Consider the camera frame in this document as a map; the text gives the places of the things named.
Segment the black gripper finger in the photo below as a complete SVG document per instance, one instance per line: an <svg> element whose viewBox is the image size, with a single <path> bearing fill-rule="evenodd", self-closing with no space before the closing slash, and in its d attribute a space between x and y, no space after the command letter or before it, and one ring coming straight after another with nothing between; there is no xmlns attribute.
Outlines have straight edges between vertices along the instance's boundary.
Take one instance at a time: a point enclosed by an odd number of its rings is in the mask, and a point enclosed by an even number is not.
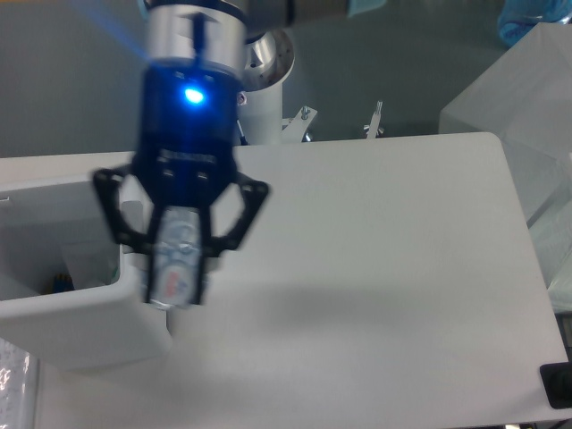
<svg viewBox="0 0 572 429"><path fill-rule="evenodd" d="M139 182L128 164L95 170L92 183L113 241L140 257L143 300L151 303L156 291L158 233L166 206L129 199L131 192L139 191Z"/></svg>
<svg viewBox="0 0 572 429"><path fill-rule="evenodd" d="M198 260L198 274L194 289L194 304L201 305L207 288L207 269L212 259L215 261L226 251L240 249L243 240L247 237L251 226L256 220L266 199L270 196L271 187L264 181L258 181L238 172L231 182L238 190L240 196L240 211L224 235L212 233L212 202L202 202L198 206L200 257Z"/></svg>

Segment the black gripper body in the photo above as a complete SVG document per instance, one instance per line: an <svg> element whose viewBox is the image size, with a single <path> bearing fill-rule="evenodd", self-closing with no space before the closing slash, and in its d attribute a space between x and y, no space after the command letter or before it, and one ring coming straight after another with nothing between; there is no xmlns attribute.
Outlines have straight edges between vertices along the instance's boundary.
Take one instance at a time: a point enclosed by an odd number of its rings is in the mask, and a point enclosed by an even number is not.
<svg viewBox="0 0 572 429"><path fill-rule="evenodd" d="M238 78L223 70L175 61L146 68L130 169L155 206L205 208L239 182L239 91Z"/></svg>

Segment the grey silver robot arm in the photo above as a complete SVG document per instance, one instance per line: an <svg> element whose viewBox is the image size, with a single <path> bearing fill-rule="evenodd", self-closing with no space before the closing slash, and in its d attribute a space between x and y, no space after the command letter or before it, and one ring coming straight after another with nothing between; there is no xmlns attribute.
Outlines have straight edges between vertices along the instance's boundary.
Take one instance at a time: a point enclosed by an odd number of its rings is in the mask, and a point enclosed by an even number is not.
<svg viewBox="0 0 572 429"><path fill-rule="evenodd" d="M238 249L270 194L234 158L249 38L377 1L147 1L139 143L93 186L114 241L144 256L144 301L201 302L212 263Z"/></svg>

